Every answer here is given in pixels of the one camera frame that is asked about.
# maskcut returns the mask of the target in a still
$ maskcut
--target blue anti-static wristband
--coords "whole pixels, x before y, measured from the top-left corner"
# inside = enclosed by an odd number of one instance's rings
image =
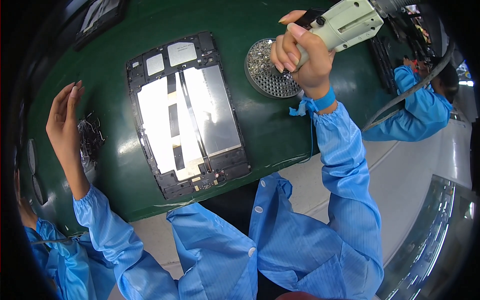
[[[313,109],[315,110],[315,112],[317,112],[319,110],[325,109],[325,108],[329,107],[330,105],[332,105],[333,102],[335,101],[335,98],[336,97],[335,97],[335,93],[333,91],[333,88],[332,88],[332,86],[330,86],[330,90],[322,98],[320,98],[318,100],[313,100],[312,98],[309,98],[306,95],[303,95],[302,100],[305,100],[305,101],[310,102],[310,103],[313,102]]]

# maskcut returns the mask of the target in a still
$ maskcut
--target woman's right hand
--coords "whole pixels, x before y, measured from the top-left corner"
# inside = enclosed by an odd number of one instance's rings
[[[276,42],[272,44],[270,60],[279,71],[286,68],[292,72],[293,79],[308,97],[319,99],[330,90],[328,76],[332,69],[335,52],[329,52],[319,36],[293,23],[304,13],[305,11],[292,11],[280,19],[282,24],[288,24],[287,31],[284,35],[278,36]],[[305,48],[309,60],[295,72],[300,60],[297,43]]]

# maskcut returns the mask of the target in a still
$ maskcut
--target blue sleeve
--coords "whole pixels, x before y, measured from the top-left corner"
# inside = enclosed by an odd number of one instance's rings
[[[410,67],[401,66],[395,69],[395,82],[403,93],[419,81]],[[405,109],[422,123],[429,124],[449,119],[452,106],[442,95],[421,88],[405,99]]]
[[[323,183],[331,192],[328,225],[364,257],[363,263],[369,268],[365,286],[375,293],[384,276],[381,219],[377,204],[368,191],[370,174],[360,129],[340,102],[331,114],[314,114],[313,123],[324,164]],[[357,260],[354,256],[351,256],[350,263],[353,273]]]
[[[25,233],[27,234],[28,240],[30,243],[41,241],[42,237],[30,227],[24,226]],[[40,265],[40,269],[45,271],[48,262],[48,251],[44,244],[30,244],[32,247],[33,254],[36,258],[36,261]]]
[[[43,240],[62,240],[65,236],[50,222],[38,218],[36,231]],[[65,269],[58,270],[55,278],[59,292],[65,300],[96,299],[95,287],[90,274],[86,250],[77,241],[46,243],[58,251],[64,260]]]
[[[106,196],[94,186],[88,194],[73,200],[80,225],[90,231],[92,245],[113,262],[121,294],[128,300],[179,299],[175,281],[144,250],[133,227],[110,210]]]

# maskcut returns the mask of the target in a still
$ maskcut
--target black cable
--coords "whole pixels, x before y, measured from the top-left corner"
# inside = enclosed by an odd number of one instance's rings
[[[415,93],[416,91],[420,90],[421,88],[423,88],[428,82],[430,82],[433,78],[435,78],[438,74],[440,74],[440,72],[445,68],[445,66],[450,62],[450,58],[452,57],[452,54],[455,50],[455,43],[453,41],[450,41],[450,44],[448,44],[448,47],[447,47],[447,51],[445,53],[445,55],[442,57],[442,60],[440,61],[440,63],[432,70],[432,72],[430,74],[428,74],[427,77],[425,77],[425,79],[423,79],[422,81],[420,81],[419,83],[417,83],[416,85],[414,85],[413,87],[411,87],[410,89],[408,89],[407,91],[403,92],[401,95],[395,97],[393,100],[391,100],[390,102],[388,102],[384,107],[382,107],[379,111],[377,111],[373,117],[371,117],[368,121],[367,121],[367,124],[363,127],[362,129],[362,132],[364,132],[365,130],[368,130],[370,129],[373,124],[373,122],[375,122],[375,120],[381,115],[383,114],[387,109],[391,108],[392,106],[394,106],[395,104],[399,103],[400,101],[404,100],[405,98],[407,98],[408,96],[410,96],[411,94]]]

